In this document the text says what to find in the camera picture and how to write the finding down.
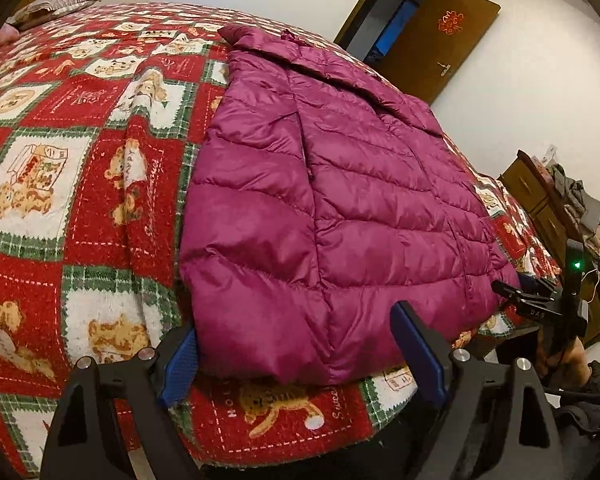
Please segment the person's right hand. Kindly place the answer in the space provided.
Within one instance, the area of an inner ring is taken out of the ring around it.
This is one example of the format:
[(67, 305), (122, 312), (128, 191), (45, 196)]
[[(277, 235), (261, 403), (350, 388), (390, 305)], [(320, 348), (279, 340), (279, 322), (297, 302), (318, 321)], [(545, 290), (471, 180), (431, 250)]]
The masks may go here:
[(554, 356), (547, 356), (539, 347), (535, 370), (548, 388), (568, 391), (582, 388), (592, 375), (582, 341), (578, 337)]

